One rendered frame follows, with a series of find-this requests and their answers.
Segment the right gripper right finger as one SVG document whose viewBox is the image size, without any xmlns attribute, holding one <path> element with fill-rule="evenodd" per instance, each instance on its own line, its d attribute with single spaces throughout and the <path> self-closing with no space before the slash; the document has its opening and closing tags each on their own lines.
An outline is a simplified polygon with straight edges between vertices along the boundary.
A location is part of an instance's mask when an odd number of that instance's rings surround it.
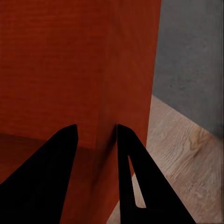
<svg viewBox="0 0 224 224">
<path fill-rule="evenodd" d="M 121 224 L 196 224 L 133 129 L 117 125 Z M 135 204 L 128 156 L 147 208 Z"/>
</svg>

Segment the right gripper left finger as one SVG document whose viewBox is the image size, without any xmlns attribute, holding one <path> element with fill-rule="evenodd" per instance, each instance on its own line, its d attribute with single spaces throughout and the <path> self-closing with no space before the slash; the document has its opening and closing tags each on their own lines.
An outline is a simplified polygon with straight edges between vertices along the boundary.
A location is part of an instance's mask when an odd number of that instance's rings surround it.
<svg viewBox="0 0 224 224">
<path fill-rule="evenodd" d="M 60 224 L 77 143 L 62 128 L 0 185 L 0 224 Z"/>
</svg>

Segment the storage box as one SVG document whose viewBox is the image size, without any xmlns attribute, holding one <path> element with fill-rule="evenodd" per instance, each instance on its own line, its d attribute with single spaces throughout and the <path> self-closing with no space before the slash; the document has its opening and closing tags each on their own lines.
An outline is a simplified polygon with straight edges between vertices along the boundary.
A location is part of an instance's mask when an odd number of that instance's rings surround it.
<svg viewBox="0 0 224 224">
<path fill-rule="evenodd" d="M 106 224 L 117 125 L 147 145 L 160 13 L 161 0 L 0 0 L 0 185 L 76 124 L 60 224 Z"/>
</svg>

